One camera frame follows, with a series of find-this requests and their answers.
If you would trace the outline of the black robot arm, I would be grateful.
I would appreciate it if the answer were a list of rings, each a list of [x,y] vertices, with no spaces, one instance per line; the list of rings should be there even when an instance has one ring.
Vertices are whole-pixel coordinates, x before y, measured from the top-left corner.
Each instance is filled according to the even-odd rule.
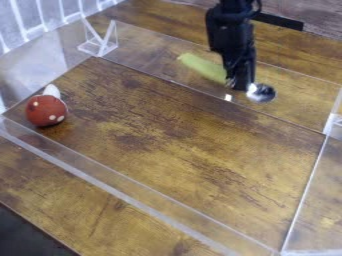
[[[218,0],[205,12],[209,50],[220,55],[225,82],[239,91],[247,91],[255,81],[256,49],[251,19],[260,10],[260,0]]]

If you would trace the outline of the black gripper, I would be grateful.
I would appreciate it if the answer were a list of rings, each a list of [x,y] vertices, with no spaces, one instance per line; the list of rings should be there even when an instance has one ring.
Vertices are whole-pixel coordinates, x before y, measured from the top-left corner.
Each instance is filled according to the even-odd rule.
[[[256,50],[251,19],[257,14],[251,4],[216,4],[205,12],[209,50],[221,57],[233,75],[232,89],[247,91],[255,81]]]

